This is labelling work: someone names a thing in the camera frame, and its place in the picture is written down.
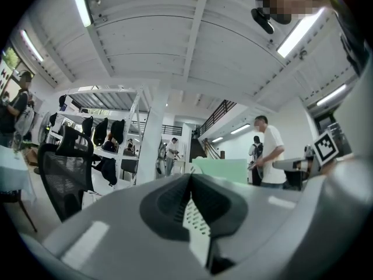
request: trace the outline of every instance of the table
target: table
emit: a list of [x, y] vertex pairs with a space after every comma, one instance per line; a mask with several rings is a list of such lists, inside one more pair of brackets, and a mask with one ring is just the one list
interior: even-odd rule
[[34, 223], [22, 203], [21, 190], [27, 193], [28, 199], [33, 204], [36, 195], [22, 154], [0, 146], [0, 201], [18, 202], [36, 232]]

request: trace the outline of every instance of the white tablecloth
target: white tablecloth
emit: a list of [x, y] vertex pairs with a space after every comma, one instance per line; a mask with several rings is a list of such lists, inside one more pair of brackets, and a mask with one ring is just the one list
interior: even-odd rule
[[0, 146], [0, 192], [23, 190], [27, 199], [36, 200], [30, 173], [20, 152]]

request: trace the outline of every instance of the light green board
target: light green board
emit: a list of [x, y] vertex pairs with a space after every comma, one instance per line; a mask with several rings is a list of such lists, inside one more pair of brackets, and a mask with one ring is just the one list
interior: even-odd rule
[[224, 177], [228, 181], [247, 184], [247, 160], [213, 160], [193, 159], [203, 174], [213, 177]]

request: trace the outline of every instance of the ceiling light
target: ceiling light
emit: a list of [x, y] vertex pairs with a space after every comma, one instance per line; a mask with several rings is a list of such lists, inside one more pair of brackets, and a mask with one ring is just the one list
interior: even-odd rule
[[238, 128], [237, 130], [231, 132], [231, 134], [232, 134], [232, 135], [233, 135], [233, 134], [236, 134], [236, 133], [238, 133], [238, 132], [240, 132], [240, 131], [242, 131], [242, 130], [248, 128], [249, 126], [250, 126], [249, 124], [245, 124], [243, 127]]
[[341, 87], [339, 87], [338, 89], [334, 90], [331, 94], [328, 94], [323, 99], [320, 99], [320, 101], [317, 102], [317, 106], [320, 106], [320, 105], [326, 103], [328, 100], [332, 99], [333, 97], [335, 97], [336, 95], [338, 95], [339, 93], [341, 93], [342, 91], [344, 91], [346, 88], [347, 88], [346, 84], [343, 84]]
[[32, 50], [32, 52], [36, 56], [36, 58], [39, 59], [40, 62], [43, 61], [42, 56], [36, 50], [35, 46], [31, 42], [31, 40], [29, 39], [29, 36], [27, 35], [26, 31], [21, 30], [21, 36], [24, 39], [24, 41], [26, 42], [26, 44], [30, 47], [30, 49]]
[[91, 18], [87, 9], [86, 1], [85, 0], [75, 0], [76, 7], [78, 8], [78, 12], [80, 14], [80, 18], [82, 19], [84, 27], [88, 27], [92, 24]]
[[324, 8], [320, 9], [316, 14], [305, 17], [299, 22], [297, 27], [290, 33], [286, 40], [277, 49], [277, 52], [282, 56], [286, 57], [293, 50], [293, 48], [299, 43], [299, 41], [305, 36], [307, 31], [312, 27], [316, 20], [320, 17]]
[[222, 139], [223, 139], [223, 137], [219, 137], [219, 138], [216, 138], [215, 140], [212, 140], [212, 142], [215, 143], [215, 142], [220, 141]]

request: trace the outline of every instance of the black mesh chair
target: black mesh chair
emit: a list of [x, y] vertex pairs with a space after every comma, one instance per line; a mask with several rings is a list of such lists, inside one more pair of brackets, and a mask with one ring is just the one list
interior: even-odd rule
[[93, 191], [92, 154], [90, 138], [66, 125], [59, 145], [38, 150], [40, 176], [61, 221], [81, 210], [84, 191]]
[[[136, 155], [129, 151], [129, 150], [125, 150], [123, 152], [123, 155], [124, 156], [133, 156], [133, 157], [136, 157]], [[122, 160], [122, 163], [121, 163], [121, 169], [123, 169], [123, 179], [124, 179], [124, 171], [127, 171], [127, 172], [130, 172], [132, 173], [132, 177], [134, 177], [135, 173], [136, 173], [136, 168], [137, 168], [137, 165], [138, 165], [138, 161], [137, 160]]]

